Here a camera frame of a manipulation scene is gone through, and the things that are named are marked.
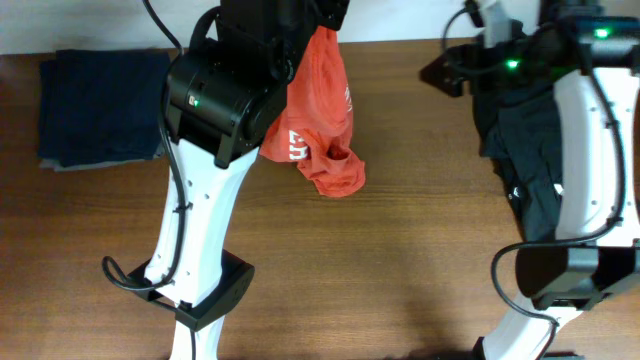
wooden table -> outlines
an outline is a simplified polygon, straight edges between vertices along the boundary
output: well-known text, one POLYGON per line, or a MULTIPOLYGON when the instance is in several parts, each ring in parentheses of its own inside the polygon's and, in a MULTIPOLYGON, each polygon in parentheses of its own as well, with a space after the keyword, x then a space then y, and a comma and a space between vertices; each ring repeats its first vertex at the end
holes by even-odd
MULTIPOLYGON (((437 43, 342 50, 367 185, 332 200, 294 166, 258 161, 226 239, 257 274, 226 320, 222 359, 470 349, 507 310, 489 263, 520 236, 500 179, 478 156, 471 98, 450 99, 418 80, 437 43)), ((0 58, 0 358, 167 358, 172 316, 100 270, 107 254, 129 270, 153 253, 167 163, 38 169, 38 63, 48 58, 0 58)), ((513 292, 512 266, 505 261, 501 273, 513 292)), ((639 319, 635 290, 568 325, 553 349, 638 359, 639 319)))

white wall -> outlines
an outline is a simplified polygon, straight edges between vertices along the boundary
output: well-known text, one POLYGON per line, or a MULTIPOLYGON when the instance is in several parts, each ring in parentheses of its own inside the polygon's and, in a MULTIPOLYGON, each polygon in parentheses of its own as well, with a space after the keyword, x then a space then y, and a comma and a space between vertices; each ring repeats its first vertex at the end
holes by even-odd
MULTIPOLYGON (((219 0, 152 0, 160 18, 187 44, 198 17, 219 0)), ((463 0, 352 0, 343 42, 431 39, 441 35, 463 0)), ((538 1, 503 0, 509 14, 531 30, 538 1)), ((603 0, 608 14, 640 17, 638 0, 603 0)), ((468 19, 451 36, 477 32, 468 19)), ((171 47, 139 0, 0 0, 0 54, 65 48, 171 47)))

black garment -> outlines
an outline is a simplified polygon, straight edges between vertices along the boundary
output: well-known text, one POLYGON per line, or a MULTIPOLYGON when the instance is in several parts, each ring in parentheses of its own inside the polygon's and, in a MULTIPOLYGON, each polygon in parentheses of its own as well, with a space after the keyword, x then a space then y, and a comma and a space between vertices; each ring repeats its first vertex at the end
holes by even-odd
POLYGON ((482 156, 496 160, 497 173, 527 241, 554 236, 560 216, 562 138, 553 86, 485 93, 474 98, 482 156))
POLYGON ((41 64, 38 155, 63 167, 152 159, 163 53, 65 50, 41 64))

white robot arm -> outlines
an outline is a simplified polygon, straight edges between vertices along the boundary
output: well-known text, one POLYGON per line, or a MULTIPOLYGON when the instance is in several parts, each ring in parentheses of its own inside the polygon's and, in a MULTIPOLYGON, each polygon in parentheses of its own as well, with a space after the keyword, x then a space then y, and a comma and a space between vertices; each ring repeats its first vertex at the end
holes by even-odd
POLYGON ((576 68, 553 79, 564 187, 555 239, 498 252, 492 278, 511 310, 478 341, 474 359, 545 358, 562 326, 640 282, 633 188, 640 25, 637 19, 602 16, 591 0, 543 0, 540 16, 539 30, 527 37, 499 0, 468 0, 447 25, 443 58, 423 70, 426 82, 460 96, 464 80, 471 81, 473 93, 481 93, 548 76, 539 71, 540 63, 576 68), (447 49, 447 30, 464 13, 485 27, 482 36, 476 44, 447 49), (510 251, 518 251, 515 300, 497 277, 497 263, 510 251))
POLYGON ((149 0, 143 4, 179 50, 159 119, 169 190, 153 257, 128 275, 105 257, 103 271, 175 313, 172 360, 215 360, 224 316, 255 272, 223 250, 238 191, 286 106, 311 36, 318 26, 339 30, 349 0, 222 0, 198 21, 188 54, 149 0), (217 41, 206 36, 214 22, 217 41))

folded blue cloth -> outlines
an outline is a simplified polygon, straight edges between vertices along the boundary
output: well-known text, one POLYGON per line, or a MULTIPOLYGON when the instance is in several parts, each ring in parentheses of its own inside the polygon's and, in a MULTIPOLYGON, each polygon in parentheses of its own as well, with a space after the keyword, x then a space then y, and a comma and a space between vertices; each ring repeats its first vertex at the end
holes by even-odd
POLYGON ((40 66, 38 155, 61 167, 150 160, 166 53, 65 50, 40 66))

